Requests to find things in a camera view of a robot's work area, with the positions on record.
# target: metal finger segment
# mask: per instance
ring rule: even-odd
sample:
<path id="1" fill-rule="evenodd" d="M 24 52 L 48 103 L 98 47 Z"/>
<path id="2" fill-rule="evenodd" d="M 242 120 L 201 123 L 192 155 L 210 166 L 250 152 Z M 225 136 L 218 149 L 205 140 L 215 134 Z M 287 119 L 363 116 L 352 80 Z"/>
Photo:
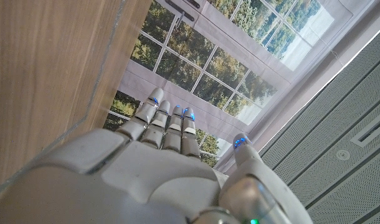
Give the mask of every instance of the metal finger segment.
<path id="1" fill-rule="evenodd" d="M 183 109 L 179 105 L 175 106 L 175 108 L 173 109 L 173 112 L 172 112 L 172 116 L 173 115 L 177 115 L 179 117 L 182 117 Z"/>
<path id="2" fill-rule="evenodd" d="M 122 133 L 132 140 L 137 140 L 146 129 L 146 127 L 147 124 L 144 121 L 138 118 L 132 118 L 123 126 L 119 127 L 116 132 Z"/>
<path id="3" fill-rule="evenodd" d="M 158 111 L 162 111 L 168 114 L 169 107 L 171 107 L 171 104 L 169 103 L 169 101 L 164 100 L 159 104 Z"/>
<path id="4" fill-rule="evenodd" d="M 189 118 L 183 119 L 183 132 L 184 133 L 191 133 L 196 134 L 196 125 L 194 124 L 194 121 Z"/>
<path id="5" fill-rule="evenodd" d="M 201 158 L 195 134 L 182 133 L 181 154 Z"/>
<path id="6" fill-rule="evenodd" d="M 194 120 L 194 113 L 193 113 L 193 111 L 192 111 L 192 109 L 191 108 L 186 108 L 186 109 L 184 109 L 184 111 L 183 111 L 183 117 L 184 118 L 190 118 L 190 119 L 192 119 L 192 120 Z"/>
<path id="7" fill-rule="evenodd" d="M 173 129 L 177 131 L 182 131 L 182 118 L 178 115 L 172 114 L 171 122 L 169 123 L 168 129 Z"/>
<path id="8" fill-rule="evenodd" d="M 166 113 L 164 113 L 162 111 L 157 111 L 157 113 L 155 113 L 155 115 L 154 115 L 154 118 L 153 118 L 153 121 L 151 122 L 151 124 L 158 126 L 158 127 L 161 127 L 161 128 L 164 128 L 165 124 L 166 124 L 166 118 L 167 118 Z"/>
<path id="9" fill-rule="evenodd" d="M 163 138 L 164 128 L 149 125 L 145 134 L 141 138 L 141 142 L 145 143 L 155 149 L 159 149 L 161 146 L 161 140 Z"/>
<path id="10" fill-rule="evenodd" d="M 157 87 L 151 92 L 148 99 L 158 104 L 163 99 L 163 97 L 164 97 L 163 89 L 161 89 L 160 87 Z"/>
<path id="11" fill-rule="evenodd" d="M 173 150 L 180 153 L 181 133 L 177 130 L 168 129 L 165 135 L 165 141 L 161 149 Z"/>
<path id="12" fill-rule="evenodd" d="M 157 110 L 157 106 L 157 104 L 152 105 L 152 102 L 147 99 L 146 102 L 141 106 L 140 110 L 135 114 L 135 117 L 143 120 L 147 124 L 150 124 L 150 121 Z"/>

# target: tree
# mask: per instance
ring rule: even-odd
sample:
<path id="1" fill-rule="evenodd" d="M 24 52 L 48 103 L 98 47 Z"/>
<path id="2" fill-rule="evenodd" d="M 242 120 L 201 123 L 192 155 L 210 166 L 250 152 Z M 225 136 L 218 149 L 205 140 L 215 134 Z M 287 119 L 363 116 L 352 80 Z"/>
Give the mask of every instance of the tree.
<path id="1" fill-rule="evenodd" d="M 117 91 L 110 110 L 131 118 L 133 115 L 135 115 L 139 104 L 139 100 L 136 100 L 131 96 Z"/>
<path id="2" fill-rule="evenodd" d="M 108 129 L 110 131 L 117 130 L 120 126 L 125 124 L 126 120 L 119 118 L 113 114 L 108 114 L 107 119 L 105 120 L 103 128 Z"/>
<path id="3" fill-rule="evenodd" d="M 208 155 L 206 153 L 201 153 L 201 161 L 205 162 L 212 168 L 217 164 L 216 157 Z"/>
<path id="4" fill-rule="evenodd" d="M 210 0 L 209 2 L 227 17 L 231 16 L 238 3 L 238 1 L 227 0 Z M 275 22 L 276 17 L 268 10 L 264 10 L 265 8 L 259 0 L 244 0 L 239 13 L 237 13 L 237 18 L 235 17 L 234 20 L 240 24 L 242 29 L 246 30 L 249 35 L 252 35 L 256 39 L 270 38 L 271 35 L 269 36 L 269 34 L 274 32 L 271 25 Z M 143 31 L 160 42 L 164 42 L 166 38 L 165 33 L 169 30 L 172 21 L 172 14 L 159 5 L 159 3 L 153 2 L 146 22 L 143 25 Z M 191 26 L 182 22 L 177 29 L 173 30 L 168 40 L 168 47 L 202 68 L 205 66 L 214 44 Z M 140 35 L 132 53 L 132 60 L 152 70 L 160 51 L 160 46 L 145 36 Z M 247 70 L 247 67 L 220 48 L 216 50 L 210 64 L 206 68 L 207 72 L 232 88 L 237 87 Z M 201 71 L 166 50 L 163 52 L 156 73 L 181 88 L 191 91 Z M 273 93 L 271 91 L 273 88 L 269 85 L 257 83 L 259 82 L 255 84 L 255 81 L 248 81 L 247 79 L 246 83 L 241 84 L 239 91 L 241 90 L 241 93 L 252 101 L 263 101 L 267 95 Z M 194 94 L 210 102 L 212 105 L 223 109 L 233 92 L 204 74 L 194 90 Z M 237 116 L 249 103 L 243 97 L 235 95 L 225 111 L 232 116 Z"/>
<path id="5" fill-rule="evenodd" d="M 230 18 L 239 0 L 208 0 L 219 12 Z"/>

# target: foliage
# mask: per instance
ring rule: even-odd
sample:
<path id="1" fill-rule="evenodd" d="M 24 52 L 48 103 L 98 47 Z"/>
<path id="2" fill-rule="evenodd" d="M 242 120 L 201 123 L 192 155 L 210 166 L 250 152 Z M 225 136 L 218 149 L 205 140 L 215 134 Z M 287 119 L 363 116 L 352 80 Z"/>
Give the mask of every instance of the foliage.
<path id="1" fill-rule="evenodd" d="M 287 22 L 297 31 L 301 31 L 308 18 L 314 16 L 321 5 L 317 0 L 299 0 L 287 17 Z"/>
<path id="2" fill-rule="evenodd" d="M 108 114 L 107 119 L 105 120 L 103 128 L 108 129 L 110 131 L 117 130 L 120 126 L 125 124 L 126 120 L 119 118 L 113 114 Z"/>
<path id="3" fill-rule="evenodd" d="M 264 99 L 275 94 L 277 90 L 254 72 L 250 72 L 245 78 L 245 82 L 239 87 L 239 92 L 253 102 L 259 101 L 260 104 L 263 104 Z"/>
<path id="4" fill-rule="evenodd" d="M 239 0 L 208 0 L 219 12 L 230 18 Z"/>
<path id="5" fill-rule="evenodd" d="M 163 43 L 175 15 L 162 5 L 153 1 L 143 24 L 142 30 Z"/>
<path id="6" fill-rule="evenodd" d="M 207 62 L 214 44 L 191 26 L 182 22 L 177 29 L 172 31 L 168 47 L 202 68 Z"/>
<path id="7" fill-rule="evenodd" d="M 117 91 L 110 110 L 131 118 L 138 109 L 139 104 L 140 101 Z"/>
<path id="8" fill-rule="evenodd" d="M 207 72 L 232 88 L 240 83 L 247 70 L 247 67 L 220 48 L 216 50 L 206 69 Z"/>
<path id="9" fill-rule="evenodd" d="M 227 18 L 230 18 L 239 2 L 238 0 L 208 1 Z M 294 0 L 267 0 L 267 2 L 277 12 L 284 15 L 288 12 Z M 294 28 L 299 30 L 306 24 L 310 16 L 316 14 L 319 8 L 320 4 L 316 0 L 299 0 L 291 11 L 288 21 L 291 22 Z M 153 1 L 143 24 L 143 31 L 163 43 L 166 41 L 173 18 L 174 16 L 171 12 Z M 259 0 L 244 0 L 234 16 L 233 23 L 255 41 L 266 44 L 278 27 L 279 18 Z M 283 25 L 267 46 L 267 50 L 280 59 L 294 39 L 295 33 L 286 25 Z M 168 40 L 168 47 L 203 68 L 214 48 L 214 44 L 191 26 L 182 22 L 177 29 L 173 30 Z M 132 53 L 132 60 L 152 70 L 156 65 L 160 51 L 161 47 L 158 44 L 140 35 Z M 236 88 L 244 77 L 247 68 L 218 48 L 210 64 L 206 67 L 206 71 L 232 88 Z M 156 73 L 181 88 L 191 91 L 201 71 L 166 50 L 163 52 Z M 238 91 L 251 101 L 263 104 L 266 97 L 273 95 L 276 89 L 258 77 L 257 74 L 251 72 L 245 82 L 240 84 Z M 211 77 L 203 75 L 193 94 L 223 109 L 233 92 Z M 249 104 L 250 102 L 240 95 L 234 95 L 227 104 L 225 111 L 232 116 L 237 116 Z"/>
<path id="10" fill-rule="evenodd" d="M 217 163 L 217 158 L 206 153 L 201 153 L 201 161 L 213 168 Z"/>
<path id="11" fill-rule="evenodd" d="M 219 150 L 219 147 L 217 144 L 218 144 L 217 138 L 208 134 L 201 145 L 201 150 L 204 152 L 209 152 L 211 154 L 216 155 L 216 153 Z"/>
<path id="12" fill-rule="evenodd" d="M 222 109 L 226 101 L 232 94 L 232 91 L 221 85 L 217 81 L 203 75 L 194 90 L 194 94 L 210 104 Z"/>
<path id="13" fill-rule="evenodd" d="M 161 47 L 158 44 L 140 34 L 132 51 L 131 59 L 152 70 L 160 51 Z"/>
<path id="14" fill-rule="evenodd" d="M 167 50 L 161 58 L 156 73 L 187 91 L 191 91 L 200 75 L 198 69 Z"/>

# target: window mullion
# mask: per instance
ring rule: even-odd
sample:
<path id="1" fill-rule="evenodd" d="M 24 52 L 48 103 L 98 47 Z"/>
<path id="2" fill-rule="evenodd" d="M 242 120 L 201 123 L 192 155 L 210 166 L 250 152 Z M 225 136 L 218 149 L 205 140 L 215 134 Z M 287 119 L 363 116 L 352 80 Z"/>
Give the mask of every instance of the window mullion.
<path id="1" fill-rule="evenodd" d="M 165 51 L 166 45 L 168 44 L 168 41 L 169 41 L 169 38 L 171 37 L 171 34 L 172 34 L 173 29 L 175 28 L 175 25 L 176 25 L 176 21 L 177 21 L 177 19 L 178 19 L 177 16 L 175 16 L 175 17 L 173 18 L 173 21 L 172 21 L 172 23 L 171 23 L 171 27 L 169 28 L 168 34 L 167 34 L 167 36 L 166 36 L 166 38 L 165 38 L 165 41 L 164 41 L 164 45 L 163 45 L 163 47 L 161 48 L 161 51 L 160 51 L 160 53 L 159 53 L 159 55 L 158 55 L 158 58 L 157 58 L 157 62 L 156 62 L 155 65 L 154 65 L 154 69 L 153 69 L 153 72 L 154 72 L 154 73 L 157 71 L 158 65 L 159 65 L 161 59 L 163 58 L 163 54 L 164 54 L 164 51 Z"/>
<path id="2" fill-rule="evenodd" d="M 244 82 L 245 78 L 247 78 L 248 74 L 251 72 L 251 69 L 248 69 L 248 71 L 245 73 L 244 77 L 242 77 L 240 83 L 237 85 L 237 87 L 235 88 L 235 91 L 232 93 L 232 95 L 229 97 L 229 99 L 227 100 L 227 102 L 225 103 L 225 105 L 223 106 L 222 108 L 222 111 L 224 111 L 226 109 L 226 106 L 229 105 L 229 102 L 230 100 L 233 99 L 234 95 L 238 92 L 237 90 L 240 88 L 241 84 Z"/>
<path id="3" fill-rule="evenodd" d="M 234 9 L 234 11 L 233 11 L 233 13 L 232 13 L 232 16 L 230 16 L 230 21 L 232 21 L 232 20 L 234 19 L 234 16 L 235 16 L 235 14 L 237 13 L 237 11 L 240 9 L 240 6 L 241 6 L 242 2 L 243 2 L 243 0 L 240 0 L 240 1 L 237 3 L 237 5 L 236 5 L 236 7 L 235 7 L 235 9 Z"/>
<path id="4" fill-rule="evenodd" d="M 216 49 L 217 49 L 217 45 L 215 45 L 215 47 L 213 48 L 211 54 L 209 55 L 209 57 L 208 57 L 208 59 L 207 59 L 207 62 L 206 62 L 205 65 L 204 65 L 204 68 L 202 68 L 202 71 L 201 71 L 200 75 L 198 76 L 198 78 L 197 78 L 195 84 L 192 86 L 192 89 L 191 89 L 191 91 L 190 91 L 191 94 L 194 92 L 194 90 L 196 89 L 198 83 L 200 82 L 201 77 L 202 77 L 202 74 L 205 72 L 205 69 L 207 69 L 207 67 L 208 67 L 208 65 L 209 65 L 209 62 L 212 60 L 212 57 L 213 57 L 214 54 L 215 54 Z"/>

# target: window pane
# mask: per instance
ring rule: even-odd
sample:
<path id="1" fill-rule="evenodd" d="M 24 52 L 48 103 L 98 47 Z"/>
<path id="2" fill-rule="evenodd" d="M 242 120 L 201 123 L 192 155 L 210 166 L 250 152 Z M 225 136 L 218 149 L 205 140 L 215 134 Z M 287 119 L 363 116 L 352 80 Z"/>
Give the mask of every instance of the window pane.
<path id="1" fill-rule="evenodd" d="M 276 12 L 281 15 L 285 15 L 288 10 L 291 8 L 294 0 L 266 0 L 273 8 L 275 8 Z"/>
<path id="2" fill-rule="evenodd" d="M 201 140 L 204 138 L 204 136 L 205 136 L 205 131 L 196 128 L 196 137 L 197 137 L 197 143 L 198 144 L 201 143 Z"/>
<path id="3" fill-rule="evenodd" d="M 245 98 L 236 94 L 230 103 L 225 108 L 225 112 L 229 113 L 238 120 L 249 125 L 260 113 L 262 109 L 257 105 L 251 103 Z"/>
<path id="4" fill-rule="evenodd" d="M 239 0 L 208 0 L 208 2 L 230 19 Z"/>
<path id="5" fill-rule="evenodd" d="M 131 118 L 140 104 L 139 100 L 117 91 L 110 110 Z"/>
<path id="6" fill-rule="evenodd" d="M 286 25 L 280 28 L 267 46 L 267 50 L 270 53 L 293 71 L 305 58 L 310 49 L 311 47 Z"/>
<path id="7" fill-rule="evenodd" d="M 277 90 L 254 72 L 250 72 L 241 84 L 239 92 L 264 107 Z"/>
<path id="8" fill-rule="evenodd" d="M 221 138 L 208 134 L 205 141 L 202 143 L 200 150 L 221 157 L 228 149 L 230 149 L 231 145 L 231 143 Z"/>
<path id="9" fill-rule="evenodd" d="M 272 38 L 273 34 L 279 27 L 280 23 L 276 24 L 273 29 L 262 39 L 262 46 L 266 46 L 266 44 L 269 42 L 270 38 Z"/>
<path id="10" fill-rule="evenodd" d="M 211 155 L 208 155 L 206 153 L 201 152 L 201 161 L 208 164 L 210 167 L 214 168 L 214 166 L 217 164 L 217 158 Z"/>
<path id="11" fill-rule="evenodd" d="M 203 75 L 194 94 L 210 104 L 222 109 L 233 92 L 217 81 Z"/>
<path id="12" fill-rule="evenodd" d="M 105 120 L 103 128 L 108 129 L 110 131 L 117 130 L 120 126 L 125 124 L 126 120 L 120 117 L 117 117 L 113 114 L 108 114 L 107 119 Z"/>
<path id="13" fill-rule="evenodd" d="M 233 19 L 236 26 L 260 44 L 268 40 L 279 22 L 280 19 L 259 0 L 245 0 Z"/>
<path id="14" fill-rule="evenodd" d="M 140 34 L 133 49 L 131 59 L 153 70 L 160 51 L 161 46 Z"/>
<path id="15" fill-rule="evenodd" d="M 237 87 L 247 70 L 247 67 L 220 48 L 216 50 L 206 69 L 211 75 L 232 88 Z"/>
<path id="16" fill-rule="evenodd" d="M 177 29 L 173 30 L 168 47 L 196 65 L 203 67 L 214 48 L 214 44 L 191 26 L 182 22 Z"/>
<path id="17" fill-rule="evenodd" d="M 187 91 L 191 91 L 200 72 L 200 70 L 194 68 L 167 50 L 165 50 L 156 71 L 158 75 L 161 75 Z"/>
<path id="18" fill-rule="evenodd" d="M 217 139 L 217 142 L 218 142 L 217 145 L 218 145 L 218 147 L 219 147 L 219 150 L 218 150 L 218 152 L 216 153 L 216 155 L 217 155 L 218 157 L 223 156 L 223 154 L 224 154 L 227 150 L 231 149 L 231 147 L 232 147 L 232 143 L 227 142 L 226 140 L 223 140 L 223 139 L 221 139 L 221 138 L 218 138 L 218 139 Z"/>
<path id="19" fill-rule="evenodd" d="M 334 18 L 316 0 L 298 1 L 287 22 L 311 45 L 314 45 L 334 22 Z"/>
<path id="20" fill-rule="evenodd" d="M 169 32 L 175 15 L 162 7 L 158 2 L 153 1 L 143 24 L 142 30 L 154 37 L 161 43 Z"/>

